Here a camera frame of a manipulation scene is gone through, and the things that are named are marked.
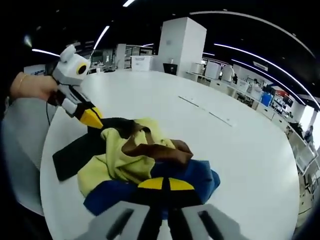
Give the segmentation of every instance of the black ceiling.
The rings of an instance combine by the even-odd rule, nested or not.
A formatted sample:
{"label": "black ceiling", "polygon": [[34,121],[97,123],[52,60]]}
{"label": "black ceiling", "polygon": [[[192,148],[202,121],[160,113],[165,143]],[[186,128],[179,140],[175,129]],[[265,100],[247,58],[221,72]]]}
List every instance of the black ceiling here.
{"label": "black ceiling", "polygon": [[[136,0],[129,7],[122,7],[126,1],[58,0],[41,4],[28,1],[20,6],[22,21],[17,24],[31,36],[33,48],[60,53],[66,44],[74,41],[96,41],[107,25],[110,29],[99,49],[118,43],[154,43],[157,49],[163,21],[190,17],[207,29],[204,51],[214,53],[216,59],[230,62],[234,58],[250,65],[253,61],[268,65],[253,56],[214,43],[246,50],[285,69],[313,95],[320,97],[320,36],[317,31],[320,18],[312,1],[288,5],[280,0]],[[266,23],[229,14],[190,15],[198,11],[223,10],[259,17],[295,34],[315,57],[292,37]],[[268,67],[270,75],[297,94],[306,94],[286,74],[272,65]]]}

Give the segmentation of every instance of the blue cloth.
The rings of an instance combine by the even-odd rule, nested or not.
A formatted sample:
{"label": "blue cloth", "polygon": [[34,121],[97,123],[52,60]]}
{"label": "blue cloth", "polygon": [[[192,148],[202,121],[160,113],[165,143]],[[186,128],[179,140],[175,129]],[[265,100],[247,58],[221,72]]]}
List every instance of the blue cloth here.
{"label": "blue cloth", "polygon": [[[202,204],[220,185],[219,175],[210,169],[208,161],[190,160],[185,169],[168,162],[157,162],[151,170],[152,178],[164,177],[183,180],[194,187]],[[84,200],[85,207],[95,216],[100,215],[119,201],[127,201],[137,189],[129,182],[111,180],[103,181],[92,190]]]}

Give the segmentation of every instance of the table surface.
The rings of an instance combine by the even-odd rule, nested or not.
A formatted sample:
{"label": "table surface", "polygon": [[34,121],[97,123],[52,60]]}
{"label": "table surface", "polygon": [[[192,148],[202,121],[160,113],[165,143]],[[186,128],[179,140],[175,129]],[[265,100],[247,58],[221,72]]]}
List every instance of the table surface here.
{"label": "table surface", "polygon": [[[193,159],[209,160],[221,185],[208,203],[237,221],[245,237],[291,239],[299,211],[298,172],[286,135],[267,118],[211,87],[156,71],[91,74],[82,88],[105,118],[153,118],[168,138],[188,144]],[[74,239],[94,218],[83,205],[77,178],[59,182],[52,158],[86,129],[59,108],[45,140],[40,190],[54,240]],[[165,223],[158,239],[171,239]]]}

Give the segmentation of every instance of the black cable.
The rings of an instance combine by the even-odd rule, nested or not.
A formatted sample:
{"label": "black cable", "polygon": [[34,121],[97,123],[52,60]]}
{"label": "black cable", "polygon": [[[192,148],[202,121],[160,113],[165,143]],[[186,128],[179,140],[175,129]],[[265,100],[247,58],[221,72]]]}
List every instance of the black cable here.
{"label": "black cable", "polygon": [[48,123],[50,126],[50,120],[49,120],[49,115],[48,115],[48,101],[46,101],[46,103],[45,103],[45,112],[46,112],[46,118],[48,119]]}
{"label": "black cable", "polygon": [[309,211],[310,209],[312,209],[312,207],[308,208],[308,209],[307,209],[307,210],[305,210],[305,211],[300,212],[298,215],[300,215],[300,214],[304,214],[305,212]]}

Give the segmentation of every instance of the black cloth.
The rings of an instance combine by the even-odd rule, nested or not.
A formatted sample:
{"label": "black cloth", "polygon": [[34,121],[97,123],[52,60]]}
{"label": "black cloth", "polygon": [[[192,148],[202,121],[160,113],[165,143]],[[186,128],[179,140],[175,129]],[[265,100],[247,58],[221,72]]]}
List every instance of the black cloth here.
{"label": "black cloth", "polygon": [[116,129],[123,139],[128,139],[135,128],[135,122],[120,117],[101,120],[102,129],[88,127],[88,133],[76,139],[53,155],[53,163],[59,181],[65,181],[78,173],[95,155],[106,153],[106,141],[100,134],[108,128]]}

